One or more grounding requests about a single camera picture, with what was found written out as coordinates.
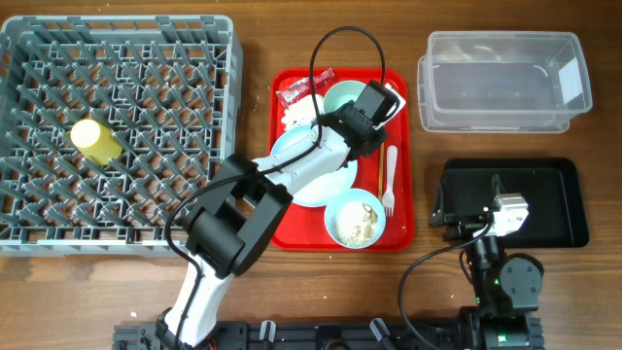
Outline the white napkin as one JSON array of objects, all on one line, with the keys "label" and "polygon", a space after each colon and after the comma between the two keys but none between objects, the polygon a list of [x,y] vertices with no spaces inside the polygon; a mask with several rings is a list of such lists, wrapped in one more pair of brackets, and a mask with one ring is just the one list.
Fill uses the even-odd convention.
[{"label": "white napkin", "polygon": [[281,123],[286,131],[297,126],[310,124],[316,119],[315,107],[311,95],[307,95],[285,110]]}]

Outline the yellow plastic cup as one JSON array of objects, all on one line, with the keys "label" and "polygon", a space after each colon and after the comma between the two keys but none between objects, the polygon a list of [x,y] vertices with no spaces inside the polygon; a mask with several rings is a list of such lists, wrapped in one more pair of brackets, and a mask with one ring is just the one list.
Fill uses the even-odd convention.
[{"label": "yellow plastic cup", "polygon": [[122,153],[121,145],[112,131],[95,120],[84,119],[74,124],[70,139],[82,155],[99,166],[106,166],[112,158]]}]

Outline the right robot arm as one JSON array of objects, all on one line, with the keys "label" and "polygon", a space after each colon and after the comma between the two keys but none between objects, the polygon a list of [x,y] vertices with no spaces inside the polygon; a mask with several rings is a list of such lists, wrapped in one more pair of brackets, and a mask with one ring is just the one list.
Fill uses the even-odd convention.
[{"label": "right robot arm", "polygon": [[500,239],[514,233],[529,216],[519,193],[507,193],[498,176],[494,197],[477,214],[461,214],[448,185],[440,182],[429,224],[445,227],[443,240],[461,250],[461,269],[474,290],[476,304],[459,310],[453,335],[457,349],[542,349],[538,310],[544,268],[524,254],[508,255]]}]

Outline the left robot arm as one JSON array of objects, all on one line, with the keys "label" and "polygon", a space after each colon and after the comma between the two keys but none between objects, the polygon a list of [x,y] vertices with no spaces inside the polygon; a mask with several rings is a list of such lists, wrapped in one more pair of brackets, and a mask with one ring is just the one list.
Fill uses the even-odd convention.
[{"label": "left robot arm", "polygon": [[295,193],[358,157],[370,156],[387,138],[384,125],[396,105],[349,101],[315,121],[284,151],[249,160],[225,159],[214,178],[181,202],[186,247],[172,250],[189,263],[173,307],[157,320],[156,334],[169,349],[205,342],[232,279],[263,253]]}]

